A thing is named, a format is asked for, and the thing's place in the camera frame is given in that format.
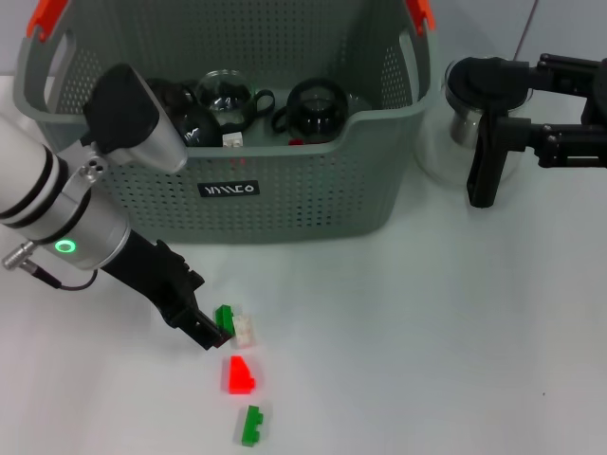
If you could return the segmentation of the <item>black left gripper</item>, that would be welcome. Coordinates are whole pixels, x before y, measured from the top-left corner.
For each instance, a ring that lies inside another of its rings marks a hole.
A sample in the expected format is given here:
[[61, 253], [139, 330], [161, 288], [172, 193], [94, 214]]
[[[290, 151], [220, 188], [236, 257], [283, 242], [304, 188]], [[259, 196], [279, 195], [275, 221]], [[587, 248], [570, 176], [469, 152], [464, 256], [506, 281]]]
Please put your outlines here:
[[233, 338], [199, 310], [194, 291], [204, 279], [165, 243], [153, 244], [133, 231], [118, 255], [101, 269], [148, 299], [169, 326], [204, 350], [219, 348]]

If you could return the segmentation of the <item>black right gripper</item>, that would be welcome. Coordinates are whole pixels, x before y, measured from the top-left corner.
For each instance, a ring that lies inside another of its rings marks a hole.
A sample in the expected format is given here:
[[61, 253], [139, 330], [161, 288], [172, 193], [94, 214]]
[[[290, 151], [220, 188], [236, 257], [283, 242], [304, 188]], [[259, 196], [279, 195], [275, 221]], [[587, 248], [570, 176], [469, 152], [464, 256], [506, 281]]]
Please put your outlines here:
[[503, 152], [534, 151], [542, 168], [606, 168], [606, 60], [542, 54], [528, 62], [499, 64], [512, 87], [587, 98], [583, 125], [537, 124], [529, 118], [500, 118], [495, 144]]

